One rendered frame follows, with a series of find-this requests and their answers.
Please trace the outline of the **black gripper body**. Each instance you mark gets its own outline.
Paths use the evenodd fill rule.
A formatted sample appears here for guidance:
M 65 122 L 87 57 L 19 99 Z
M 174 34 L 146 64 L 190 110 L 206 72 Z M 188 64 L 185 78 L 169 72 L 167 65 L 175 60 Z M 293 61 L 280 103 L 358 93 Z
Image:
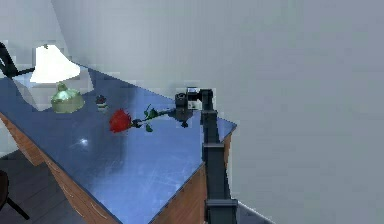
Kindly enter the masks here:
M 193 116 L 193 110 L 188 108 L 187 95 L 178 93 L 175 95 L 175 118 L 180 121 L 187 121 Z

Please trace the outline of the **red rose with leafy stem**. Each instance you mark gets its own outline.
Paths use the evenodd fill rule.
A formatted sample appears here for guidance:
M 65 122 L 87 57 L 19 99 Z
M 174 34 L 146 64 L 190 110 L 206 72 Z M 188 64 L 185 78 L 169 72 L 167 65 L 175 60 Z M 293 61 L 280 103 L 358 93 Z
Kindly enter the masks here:
M 109 130 L 112 133 L 119 133 L 126 131 L 130 128 L 141 128 L 145 127 L 147 132 L 152 132 L 153 129 L 150 125 L 150 121 L 160 117 L 157 115 L 156 109 L 152 108 L 150 105 L 144 110 L 144 119 L 133 119 L 131 115 L 123 109 L 116 110 L 109 119 Z

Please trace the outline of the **blue top wooden desk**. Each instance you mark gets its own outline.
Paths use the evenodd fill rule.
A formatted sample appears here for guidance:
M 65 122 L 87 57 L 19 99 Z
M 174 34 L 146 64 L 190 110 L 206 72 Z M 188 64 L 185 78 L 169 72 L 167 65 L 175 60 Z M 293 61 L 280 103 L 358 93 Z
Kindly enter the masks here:
M 90 73 L 93 91 L 72 114 L 37 111 L 16 84 L 0 79 L 0 114 L 10 122 L 22 146 L 37 149 L 66 196 L 92 224 L 149 224 L 203 163 L 203 131 L 194 114 L 188 127 L 168 116 L 150 122 L 153 129 L 112 133 L 109 119 L 118 110 L 141 118 L 148 105 L 164 110 L 171 99 L 98 71 Z M 99 110 L 98 95 L 107 108 Z

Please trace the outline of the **small dark red object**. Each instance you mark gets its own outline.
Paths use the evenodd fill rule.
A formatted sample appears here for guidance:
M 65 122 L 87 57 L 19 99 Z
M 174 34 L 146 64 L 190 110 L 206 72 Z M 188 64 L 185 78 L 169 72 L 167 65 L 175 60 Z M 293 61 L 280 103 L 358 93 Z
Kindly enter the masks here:
M 99 110 L 105 110 L 107 108 L 106 98 L 103 95 L 98 95 L 95 103 Z

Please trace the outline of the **white shade green base lamp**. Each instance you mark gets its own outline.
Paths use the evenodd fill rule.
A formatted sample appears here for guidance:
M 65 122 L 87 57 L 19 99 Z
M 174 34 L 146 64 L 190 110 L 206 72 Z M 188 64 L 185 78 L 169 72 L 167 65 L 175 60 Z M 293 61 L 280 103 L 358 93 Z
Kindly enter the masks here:
M 84 100 L 80 91 L 68 84 L 80 75 L 80 67 L 68 60 L 56 45 L 37 47 L 35 53 L 35 70 L 30 82 L 37 109 L 52 108 L 56 113 L 73 113 L 82 108 Z

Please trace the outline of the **black chair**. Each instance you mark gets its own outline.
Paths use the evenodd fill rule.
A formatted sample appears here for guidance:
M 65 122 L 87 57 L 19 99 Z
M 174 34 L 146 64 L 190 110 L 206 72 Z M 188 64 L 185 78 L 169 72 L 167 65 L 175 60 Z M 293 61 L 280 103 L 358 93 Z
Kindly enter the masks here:
M 34 67 L 24 70 L 18 70 L 14 64 L 6 46 L 0 42 L 0 70 L 8 78 L 24 75 L 35 70 Z

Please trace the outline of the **dark round stool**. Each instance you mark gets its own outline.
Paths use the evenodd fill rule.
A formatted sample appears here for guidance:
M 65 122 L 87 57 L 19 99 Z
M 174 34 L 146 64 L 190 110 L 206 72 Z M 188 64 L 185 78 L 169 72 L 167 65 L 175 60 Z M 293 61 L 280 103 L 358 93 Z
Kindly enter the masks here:
M 5 204 L 8 204 L 18 214 L 20 214 L 25 220 L 30 219 L 29 215 L 9 197 L 8 175 L 5 171 L 0 170 L 0 211 L 2 210 Z

